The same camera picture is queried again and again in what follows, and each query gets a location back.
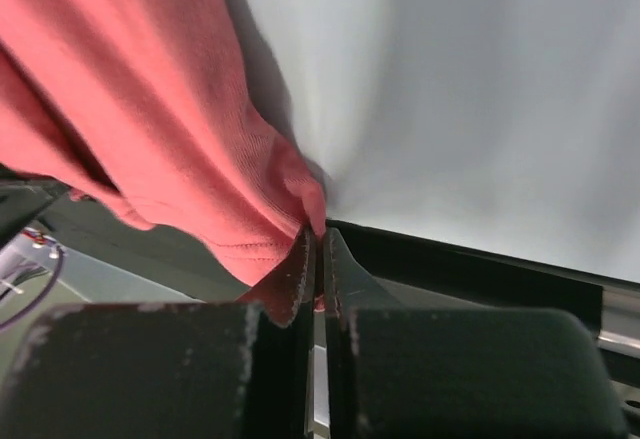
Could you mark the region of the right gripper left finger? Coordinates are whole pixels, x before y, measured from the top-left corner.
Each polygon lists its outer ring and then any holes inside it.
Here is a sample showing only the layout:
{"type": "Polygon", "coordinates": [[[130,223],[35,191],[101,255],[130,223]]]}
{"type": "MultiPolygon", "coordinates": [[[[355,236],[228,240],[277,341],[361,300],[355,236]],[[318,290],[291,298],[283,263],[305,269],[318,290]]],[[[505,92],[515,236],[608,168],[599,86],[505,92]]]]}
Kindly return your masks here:
{"type": "Polygon", "coordinates": [[[226,303],[64,305],[1,388],[5,438],[308,438],[316,241],[226,303]]]}

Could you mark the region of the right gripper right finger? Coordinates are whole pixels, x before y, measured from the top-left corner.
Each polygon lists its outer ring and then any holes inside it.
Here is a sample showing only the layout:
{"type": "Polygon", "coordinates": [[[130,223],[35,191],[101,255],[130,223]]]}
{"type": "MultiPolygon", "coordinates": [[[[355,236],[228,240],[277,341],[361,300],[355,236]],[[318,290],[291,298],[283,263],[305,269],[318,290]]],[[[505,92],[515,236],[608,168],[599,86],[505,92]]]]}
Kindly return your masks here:
{"type": "Polygon", "coordinates": [[[323,240],[334,438],[625,438],[592,335],[554,309],[415,309],[323,240]]]}

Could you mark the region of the salmon pink t shirt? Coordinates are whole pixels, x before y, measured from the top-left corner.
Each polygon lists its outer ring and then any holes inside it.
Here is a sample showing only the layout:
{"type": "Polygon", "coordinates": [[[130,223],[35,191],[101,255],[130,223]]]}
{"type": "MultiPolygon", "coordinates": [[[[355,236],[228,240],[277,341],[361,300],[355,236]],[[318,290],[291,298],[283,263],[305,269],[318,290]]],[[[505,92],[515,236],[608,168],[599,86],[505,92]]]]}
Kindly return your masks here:
{"type": "Polygon", "coordinates": [[[319,183],[250,99],[225,0],[1,0],[1,162],[180,230],[247,285],[325,231],[319,183]]]}

